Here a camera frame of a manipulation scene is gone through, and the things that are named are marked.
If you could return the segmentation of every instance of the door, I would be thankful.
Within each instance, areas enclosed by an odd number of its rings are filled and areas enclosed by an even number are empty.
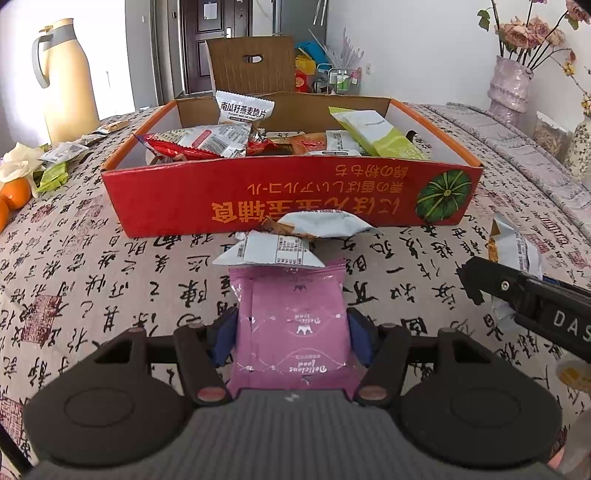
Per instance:
[[[180,3],[186,93],[211,92],[205,41],[247,36],[251,24],[250,0],[181,0]]]

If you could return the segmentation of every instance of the green snack packet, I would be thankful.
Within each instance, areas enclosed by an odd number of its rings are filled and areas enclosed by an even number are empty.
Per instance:
[[[52,167],[48,168],[43,172],[43,176],[41,177],[41,185],[44,183],[49,183],[50,181],[55,180],[60,175],[63,175],[67,172],[67,162],[58,163],[53,165]]]
[[[41,183],[37,187],[39,193],[50,192],[61,187],[68,179],[67,162],[58,163],[43,172]]]
[[[331,106],[329,112],[373,157],[429,160],[375,110],[349,110]]]

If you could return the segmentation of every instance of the red cardboard box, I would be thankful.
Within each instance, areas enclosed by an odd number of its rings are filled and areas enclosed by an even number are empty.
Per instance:
[[[329,106],[376,110],[433,147],[434,161],[381,157],[269,156],[146,166],[130,137],[103,165],[103,181],[129,237],[248,231],[295,210],[342,209],[375,226],[456,225],[482,174],[464,146],[406,105],[387,98],[262,95],[275,102],[267,131],[338,130]],[[212,97],[170,102],[136,132],[216,124]]]

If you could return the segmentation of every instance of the cardboard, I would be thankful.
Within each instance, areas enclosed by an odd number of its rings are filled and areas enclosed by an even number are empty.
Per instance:
[[[291,37],[214,38],[206,44],[214,92],[251,95],[296,89]]]
[[[385,98],[297,92],[262,97],[275,101],[272,117],[262,124],[270,131],[338,129],[329,105],[375,109],[402,132],[418,133],[438,161],[286,155],[145,166],[145,148],[132,137],[103,165],[103,181],[128,236],[248,231],[260,228],[266,216],[279,219],[312,209],[345,210],[377,227],[457,225],[462,219],[482,166],[411,108]],[[178,100],[154,113],[138,132],[215,124],[218,116],[214,98]],[[457,209],[441,221],[420,218],[426,210],[417,208],[419,198],[433,197],[425,188],[453,179],[464,185]],[[449,199],[450,194],[441,201]],[[437,199],[428,200],[437,207]]]
[[[301,131],[307,134],[341,130],[340,124],[329,112],[330,106],[353,110],[376,110],[385,116],[389,98],[346,95],[317,95],[314,93],[271,93],[256,95],[275,102],[270,118],[260,126],[269,132]],[[177,101],[178,113],[184,127],[214,125],[219,119],[219,109],[213,97],[187,98]]]

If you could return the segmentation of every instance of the snack packet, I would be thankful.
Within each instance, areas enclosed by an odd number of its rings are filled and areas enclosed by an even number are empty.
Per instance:
[[[270,100],[221,90],[217,91],[216,100],[220,109],[218,124],[251,124],[258,122],[269,118],[275,107],[275,102]]]
[[[75,140],[74,143],[78,145],[84,145],[85,147],[90,147],[95,143],[100,142],[106,138],[103,134],[90,134],[90,135],[82,135],[78,140]]]
[[[130,123],[131,122],[129,120],[117,120],[116,122],[101,125],[92,133],[108,135],[127,127]]]
[[[306,132],[267,132],[267,138],[290,138],[297,137],[298,135],[304,135]]]
[[[344,263],[313,270],[231,268],[240,304],[228,389],[342,388],[359,377],[350,360]]]
[[[322,157],[327,155],[332,157],[360,157],[361,153],[357,150],[321,150],[318,152],[308,152],[304,155],[312,157]]]
[[[379,230],[352,213],[342,210],[310,210],[286,213],[278,222],[267,217],[262,227],[277,235],[302,238],[350,237],[361,232]]]
[[[250,125],[200,125],[138,136],[147,148],[175,160],[246,156]]]
[[[41,156],[41,160],[51,163],[62,163],[69,160],[74,160],[82,152],[89,151],[88,147],[79,145],[74,142],[61,142],[49,152]]]
[[[294,155],[305,155],[309,152],[326,150],[325,133],[276,138],[273,141],[278,145],[291,145]]]
[[[324,267],[310,251],[304,238],[253,230],[248,236],[222,253],[214,265],[290,265],[292,267]]]
[[[543,279],[542,259],[537,247],[520,234],[519,229],[500,213],[492,222],[487,245],[489,260]],[[492,298],[492,316],[503,332],[515,331],[515,311],[504,300]]]
[[[369,155],[359,142],[347,130],[326,131],[327,150],[356,150],[362,155]]]
[[[591,476],[591,410],[579,414],[570,427],[558,472],[569,480],[587,480]]]
[[[375,110],[348,110],[331,106],[329,111],[373,157],[428,160],[402,132]]]
[[[267,138],[263,128],[253,128],[250,137],[248,137],[246,154],[261,155],[268,148],[277,148],[277,145]]]
[[[67,163],[57,163],[43,171],[40,184],[37,187],[37,192],[43,193],[58,189],[66,182],[67,179]]]

